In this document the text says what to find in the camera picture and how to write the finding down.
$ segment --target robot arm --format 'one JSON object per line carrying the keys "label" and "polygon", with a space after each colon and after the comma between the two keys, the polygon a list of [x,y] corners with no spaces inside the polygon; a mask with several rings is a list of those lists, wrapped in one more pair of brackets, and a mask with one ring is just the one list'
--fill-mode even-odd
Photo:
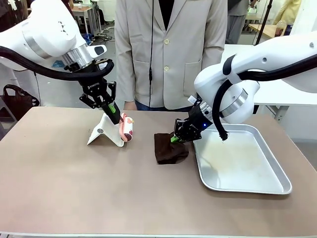
{"label": "robot arm", "polygon": [[202,70],[195,80],[202,97],[185,120],[177,119],[174,141],[201,138],[201,131],[215,124],[222,140],[228,138],[220,118],[242,123],[253,113],[258,81],[283,79],[291,86],[317,93],[317,32],[277,37],[253,47],[251,52]]}
{"label": "robot arm", "polygon": [[[50,78],[78,81],[84,92],[80,100],[91,108],[102,108],[118,124],[121,116],[114,102],[116,83],[107,83],[103,78],[114,64],[110,59],[96,60],[106,47],[87,46],[61,0],[35,0],[31,8],[28,19],[0,33],[0,63],[15,70],[26,68]],[[58,57],[72,73],[41,66]]]}

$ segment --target blazer pocket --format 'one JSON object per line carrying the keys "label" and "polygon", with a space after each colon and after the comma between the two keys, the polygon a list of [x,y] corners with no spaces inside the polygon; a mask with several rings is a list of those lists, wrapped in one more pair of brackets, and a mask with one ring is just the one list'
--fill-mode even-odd
{"label": "blazer pocket", "polygon": [[202,71],[202,59],[194,63],[185,63],[184,96],[196,95],[194,81],[200,71]]}
{"label": "blazer pocket", "polygon": [[134,91],[138,94],[149,96],[150,80],[149,80],[149,68],[150,64],[147,62],[141,62],[134,60],[134,75],[135,75],[135,87]]}

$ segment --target black cable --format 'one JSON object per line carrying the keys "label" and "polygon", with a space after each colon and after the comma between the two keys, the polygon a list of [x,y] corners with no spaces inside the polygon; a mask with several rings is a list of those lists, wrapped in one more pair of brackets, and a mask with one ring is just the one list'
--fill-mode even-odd
{"label": "black cable", "polygon": [[149,109],[151,110],[151,86],[152,86],[152,79],[153,79],[153,75],[152,75],[152,54],[153,54],[153,23],[154,23],[154,0],[152,0],[152,39],[151,39],[151,59],[150,59],[150,68],[149,68],[149,81],[150,81],[150,90],[149,90],[149,95],[150,95],[150,99],[149,99]]}
{"label": "black cable", "polygon": [[35,79],[36,79],[36,83],[38,85],[38,92],[39,92],[39,100],[40,100],[40,106],[42,104],[42,101],[41,101],[41,95],[40,95],[40,87],[39,87],[39,82],[38,82],[38,77],[36,75],[36,72],[33,72],[34,73],[34,76],[35,76]]}
{"label": "black cable", "polygon": [[98,3],[94,2],[94,1],[91,1],[93,3],[93,5],[96,7],[97,11],[97,20],[96,20],[96,23],[99,21],[99,6],[98,6]]}
{"label": "black cable", "polygon": [[232,83],[227,79],[218,89],[212,104],[212,119],[215,127],[219,132],[220,138],[225,141],[228,139],[228,132],[223,128],[220,121],[220,104],[225,92],[232,86]]}
{"label": "black cable", "polygon": [[[262,13],[262,16],[261,16],[261,18],[260,18],[259,23],[261,23],[261,20],[262,20],[263,15],[264,15],[264,11],[263,11],[263,13]],[[258,28],[257,28],[257,31],[256,31],[256,35],[255,35],[254,38],[253,38],[252,44],[253,44],[254,40],[256,39],[256,37],[257,37],[257,33],[258,33],[258,30],[259,30],[259,26],[260,26],[260,24],[258,25]]]}
{"label": "black cable", "polygon": [[106,34],[105,37],[103,36],[96,36],[96,40],[95,40],[95,43],[106,43],[106,42],[115,42],[113,41],[115,38],[113,36],[109,36],[107,35],[107,33],[111,33],[111,34],[114,34],[113,32],[110,32],[110,29],[108,30],[103,30],[103,33]]}
{"label": "black cable", "polygon": [[282,78],[288,78],[317,67],[317,55],[302,59],[296,63],[290,64],[283,68],[268,72],[245,71],[239,73],[241,80],[253,80],[259,82],[273,81]]}
{"label": "black cable", "polygon": [[263,22],[262,22],[261,30],[260,30],[260,32],[259,32],[259,36],[258,36],[258,38],[257,38],[257,41],[256,41],[256,44],[255,44],[255,45],[258,45],[258,44],[260,43],[260,40],[261,40],[263,31],[264,31],[264,28],[265,28],[265,24],[266,24],[266,21],[267,21],[269,12],[270,12],[270,10],[271,10],[271,8],[272,8],[272,2],[273,2],[273,0],[269,0],[269,2],[268,2],[267,10],[266,10],[266,13],[265,13]]}
{"label": "black cable", "polygon": [[78,80],[90,80],[94,77],[104,77],[111,72],[114,67],[114,63],[112,60],[107,59],[107,65],[104,69],[97,71],[97,72],[90,72],[90,73],[66,73],[66,72],[59,72],[52,69],[48,69],[43,67],[39,64],[36,64],[29,59],[23,57],[22,55],[18,54],[17,52],[0,46],[0,57],[7,58],[24,68],[27,68],[33,72],[41,74],[43,76],[59,79],[59,80],[66,80],[66,81],[78,81]]}

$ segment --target aluminum tray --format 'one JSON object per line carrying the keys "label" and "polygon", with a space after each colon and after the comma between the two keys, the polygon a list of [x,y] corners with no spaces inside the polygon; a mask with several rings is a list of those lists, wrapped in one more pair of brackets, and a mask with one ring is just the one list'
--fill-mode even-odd
{"label": "aluminum tray", "polygon": [[212,125],[194,141],[202,182],[216,191],[289,194],[292,184],[260,132],[250,125],[224,124],[222,142]]}

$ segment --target table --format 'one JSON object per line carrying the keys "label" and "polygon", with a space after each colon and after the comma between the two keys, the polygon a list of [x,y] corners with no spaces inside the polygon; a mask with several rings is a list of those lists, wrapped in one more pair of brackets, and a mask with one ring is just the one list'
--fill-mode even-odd
{"label": "table", "polygon": [[[249,24],[249,26],[255,31],[260,31],[262,27],[261,24]],[[275,31],[276,31],[276,25],[265,25],[263,30],[263,35],[271,39],[275,37]]]}
{"label": "table", "polygon": [[[221,61],[224,62],[236,53],[251,51],[253,47],[251,45],[225,45]],[[278,121],[283,119],[289,106],[317,106],[317,94],[300,91],[283,80],[260,82],[260,86],[254,97],[255,104],[267,106]]]}
{"label": "table", "polygon": [[74,6],[72,9],[74,16],[84,17],[85,29],[88,34],[88,25],[86,19],[89,20],[90,31],[92,35],[97,35],[101,31],[99,13],[95,13],[94,8],[90,6],[82,6],[82,8],[78,8],[78,6]]}
{"label": "table", "polygon": [[256,13],[248,13],[246,16],[244,27],[242,29],[242,33],[251,33],[252,29],[250,27],[250,24],[259,24],[260,20],[261,19],[257,17]]}
{"label": "table", "polygon": [[317,234],[317,173],[269,116],[253,116],[293,185],[289,196],[208,190],[193,145],[177,165],[157,165],[154,133],[186,113],[132,112],[133,140],[87,140],[102,111],[31,109],[0,142],[0,231],[293,237]]}

